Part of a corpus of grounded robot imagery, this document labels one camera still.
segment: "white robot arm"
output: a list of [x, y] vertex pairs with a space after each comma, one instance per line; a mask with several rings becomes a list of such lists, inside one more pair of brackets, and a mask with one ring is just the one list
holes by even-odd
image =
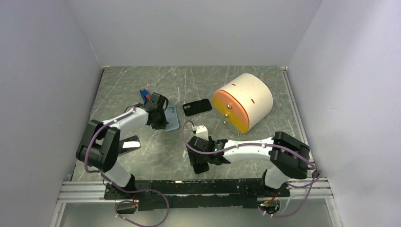
[[269, 145], [286, 147], [301, 157], [309, 158], [309, 147], [284, 132], [276, 132], [274, 137], [253, 141], [217, 140], [213, 141], [205, 126], [192, 129], [195, 135], [187, 146], [188, 157], [195, 173], [209, 170], [208, 163], [221, 165], [240, 160], [266, 160], [274, 167], [263, 173], [267, 187], [278, 189], [290, 178], [305, 179], [308, 165], [293, 154]]
[[[135, 177], [116, 162], [117, 156], [125, 148], [122, 139], [142, 125], [150, 125], [154, 130], [165, 129], [168, 122], [164, 106], [167, 105], [166, 97], [153, 93], [145, 104], [132, 106], [117, 117], [103, 122], [91, 120], [78, 146], [77, 159], [82, 162], [86, 160], [88, 166], [95, 167], [125, 190], [134, 190]], [[96, 140], [102, 139], [102, 144], [96, 143]]]

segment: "white wall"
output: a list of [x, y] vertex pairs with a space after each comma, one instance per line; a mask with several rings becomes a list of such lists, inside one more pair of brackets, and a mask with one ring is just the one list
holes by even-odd
[[49, 226], [101, 68], [64, 0], [0, 1], [0, 226]]
[[288, 65], [322, 0], [67, 0], [103, 65]]
[[401, 226], [401, 2], [324, 0], [289, 65], [346, 227]]

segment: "black smartphone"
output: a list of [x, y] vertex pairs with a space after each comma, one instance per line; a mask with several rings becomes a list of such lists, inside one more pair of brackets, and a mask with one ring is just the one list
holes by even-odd
[[185, 116], [189, 117], [195, 114], [200, 114], [212, 110], [210, 101], [205, 98], [202, 100], [186, 103], [183, 105]]

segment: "orange and white cylinder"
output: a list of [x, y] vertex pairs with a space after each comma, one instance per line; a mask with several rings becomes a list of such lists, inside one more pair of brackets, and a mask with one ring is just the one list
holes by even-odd
[[212, 104], [241, 134], [247, 133], [273, 107], [269, 88], [256, 76], [244, 73], [217, 90]]

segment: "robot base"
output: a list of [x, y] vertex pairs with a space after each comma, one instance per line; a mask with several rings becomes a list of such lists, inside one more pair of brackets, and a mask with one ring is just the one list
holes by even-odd
[[[165, 180], [136, 181], [137, 189], [151, 188], [167, 196], [171, 208], [230, 207], [257, 208], [258, 197], [289, 197], [289, 189], [284, 183], [275, 190], [262, 184], [260, 178], [221, 180]], [[132, 200], [134, 194], [118, 192], [107, 185], [105, 200]], [[150, 192], [138, 193], [138, 210], [165, 209], [166, 202]]]

